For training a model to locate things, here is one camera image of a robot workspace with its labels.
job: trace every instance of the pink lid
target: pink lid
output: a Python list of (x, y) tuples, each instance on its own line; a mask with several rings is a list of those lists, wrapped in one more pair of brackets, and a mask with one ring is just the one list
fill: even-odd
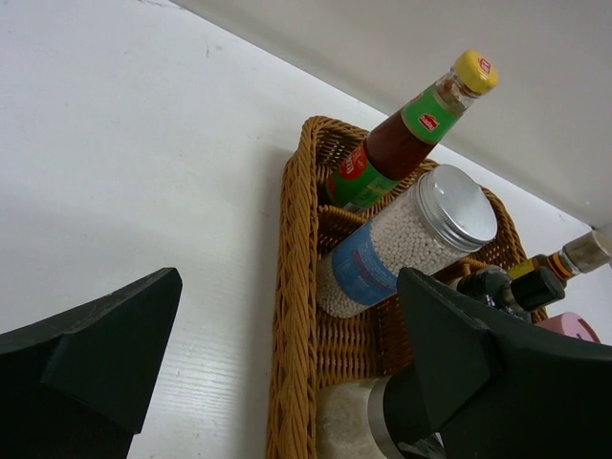
[(551, 332), (565, 335), (566, 337), (578, 338), (584, 341), (601, 342), (595, 330), (578, 314), (565, 313), (551, 317), (536, 324)]

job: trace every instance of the white surface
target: white surface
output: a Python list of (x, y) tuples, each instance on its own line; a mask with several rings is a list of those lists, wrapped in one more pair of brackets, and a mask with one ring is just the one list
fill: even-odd
[(176, 0), (390, 114), (468, 48), (501, 83), (445, 145), (591, 224), (612, 222), (609, 0)]
[[(0, 333), (162, 266), (185, 283), (131, 459), (263, 457), (282, 167), (301, 123), (384, 116), (160, 0), (0, 5)], [(530, 252), (586, 225), (445, 148)], [(612, 342), (610, 269), (572, 281)]]

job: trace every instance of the white table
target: white table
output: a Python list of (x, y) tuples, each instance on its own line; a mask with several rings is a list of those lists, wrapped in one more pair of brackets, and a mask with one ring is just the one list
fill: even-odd
[[(384, 115), (165, 0), (4, 2), (0, 53), (0, 332), (175, 266), (181, 305), (130, 458), (263, 457), (282, 167), (306, 118)], [(588, 230), (433, 158), (497, 193), (531, 253)], [(551, 312), (612, 342), (611, 280), (573, 280)]]

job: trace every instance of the basket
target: basket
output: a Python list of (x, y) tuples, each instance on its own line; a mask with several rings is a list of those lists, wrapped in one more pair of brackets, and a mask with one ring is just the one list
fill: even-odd
[[(412, 361), (397, 296), (348, 318), (315, 303), (317, 260), (387, 206), (435, 165), (425, 160), (392, 193), (363, 215), (317, 206), (327, 176), (363, 140), (366, 131), (339, 120), (304, 123), (299, 147), (285, 166), (273, 320), (273, 371), (268, 416), (268, 459), (316, 459), (317, 390), (329, 384), (393, 374)], [(483, 188), (498, 233), (481, 251), (435, 274), (450, 281), (486, 264), (510, 268), (525, 259), (502, 202)], [(546, 318), (540, 311), (535, 320)]]

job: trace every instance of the silver bottle cap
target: silver bottle cap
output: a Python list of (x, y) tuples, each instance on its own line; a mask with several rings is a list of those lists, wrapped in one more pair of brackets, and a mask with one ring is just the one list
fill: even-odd
[(460, 251), (478, 251), (497, 234), (497, 219), (485, 193), (452, 165), (441, 164), (422, 175), (416, 195), (428, 222)]
[(591, 231), (565, 244), (563, 251), (581, 273), (590, 273), (612, 260), (612, 241)]

